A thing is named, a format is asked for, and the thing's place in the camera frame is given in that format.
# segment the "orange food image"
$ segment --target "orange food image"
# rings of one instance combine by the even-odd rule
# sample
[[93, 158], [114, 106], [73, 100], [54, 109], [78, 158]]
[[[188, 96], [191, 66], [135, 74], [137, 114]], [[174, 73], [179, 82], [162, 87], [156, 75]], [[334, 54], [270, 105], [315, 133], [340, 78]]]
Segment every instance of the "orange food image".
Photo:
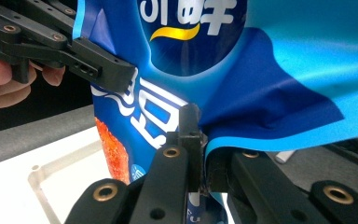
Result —
[[106, 157], [110, 175], [127, 185], [130, 184], [129, 155], [126, 148], [107, 129], [107, 126], [95, 118], [98, 133], [103, 142], [103, 152]]

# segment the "dark background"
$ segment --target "dark background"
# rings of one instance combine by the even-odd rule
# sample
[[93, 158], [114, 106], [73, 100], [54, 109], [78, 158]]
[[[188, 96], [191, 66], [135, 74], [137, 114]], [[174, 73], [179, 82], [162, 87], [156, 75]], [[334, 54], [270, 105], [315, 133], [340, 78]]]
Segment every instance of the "dark background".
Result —
[[[76, 9], [74, 0], [61, 2]], [[65, 73], [59, 87], [50, 86], [38, 74], [31, 88], [27, 99], [17, 105], [0, 109], [0, 131], [92, 104], [88, 81], [69, 72]]]

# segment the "yellow swoosh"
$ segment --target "yellow swoosh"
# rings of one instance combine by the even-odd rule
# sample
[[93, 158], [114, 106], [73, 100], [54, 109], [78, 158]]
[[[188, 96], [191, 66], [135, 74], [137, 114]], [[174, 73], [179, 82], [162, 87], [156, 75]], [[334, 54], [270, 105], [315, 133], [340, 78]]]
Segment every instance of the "yellow swoosh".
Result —
[[150, 37], [150, 41], [152, 41], [156, 37], [168, 37], [172, 39], [179, 40], [189, 40], [194, 38], [200, 30], [200, 24], [198, 23], [194, 28], [191, 29], [180, 29], [174, 27], [162, 27], [155, 31]]

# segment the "blue snack bag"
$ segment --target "blue snack bag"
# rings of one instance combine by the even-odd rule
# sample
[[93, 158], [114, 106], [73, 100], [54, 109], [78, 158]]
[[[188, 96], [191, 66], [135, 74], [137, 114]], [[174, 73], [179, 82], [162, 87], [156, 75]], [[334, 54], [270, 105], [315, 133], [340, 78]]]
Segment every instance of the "blue snack bag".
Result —
[[105, 151], [108, 163], [122, 161], [127, 183], [148, 171], [188, 103], [200, 108], [207, 154], [358, 136], [358, 2], [79, 0], [80, 36], [137, 67], [124, 93], [91, 86], [102, 136], [128, 155]]

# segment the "white tray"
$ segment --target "white tray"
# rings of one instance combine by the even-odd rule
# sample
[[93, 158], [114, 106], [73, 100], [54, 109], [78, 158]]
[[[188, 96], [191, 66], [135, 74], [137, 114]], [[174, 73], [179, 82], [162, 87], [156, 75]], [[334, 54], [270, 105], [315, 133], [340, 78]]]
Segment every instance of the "white tray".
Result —
[[2, 161], [0, 223], [63, 223], [83, 191], [109, 177], [96, 127]]

